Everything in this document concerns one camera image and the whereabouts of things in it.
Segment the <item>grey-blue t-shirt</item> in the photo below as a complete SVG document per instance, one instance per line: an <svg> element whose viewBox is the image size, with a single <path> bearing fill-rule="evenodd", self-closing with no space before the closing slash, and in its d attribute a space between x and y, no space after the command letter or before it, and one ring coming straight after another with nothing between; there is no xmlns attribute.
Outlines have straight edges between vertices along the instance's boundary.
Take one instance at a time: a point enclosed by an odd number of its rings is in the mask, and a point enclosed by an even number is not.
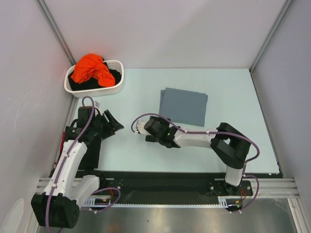
<svg viewBox="0 0 311 233"><path fill-rule="evenodd" d="M205 93L166 88L160 91L159 114L172 122L203 127L207 101Z"/></svg>

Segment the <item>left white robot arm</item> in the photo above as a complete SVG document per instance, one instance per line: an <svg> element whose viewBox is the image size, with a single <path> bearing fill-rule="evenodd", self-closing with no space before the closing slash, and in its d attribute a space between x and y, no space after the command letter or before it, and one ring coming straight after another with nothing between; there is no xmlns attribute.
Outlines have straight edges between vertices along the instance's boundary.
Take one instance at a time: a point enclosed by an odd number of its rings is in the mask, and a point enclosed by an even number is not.
<svg viewBox="0 0 311 233"><path fill-rule="evenodd" d="M63 145L51 179L41 194L34 194L31 206L39 226L72 229L80 210L91 195L106 192L108 206L121 197L121 190L97 174L101 142L124 126L105 110L82 106L78 117L63 133Z"/></svg>

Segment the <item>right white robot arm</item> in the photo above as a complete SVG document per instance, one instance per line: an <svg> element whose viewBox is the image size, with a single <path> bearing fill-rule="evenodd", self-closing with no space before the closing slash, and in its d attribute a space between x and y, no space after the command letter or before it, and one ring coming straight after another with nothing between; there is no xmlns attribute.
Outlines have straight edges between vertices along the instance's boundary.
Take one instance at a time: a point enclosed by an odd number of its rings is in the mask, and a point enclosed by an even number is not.
<svg viewBox="0 0 311 233"><path fill-rule="evenodd" d="M251 142L235 128L221 123L209 131L192 131L171 124L168 120L151 116L146 122L138 120L134 132L145 135L145 141L171 148L197 147L211 149L226 165L222 189L230 195L242 188L242 176Z"/></svg>

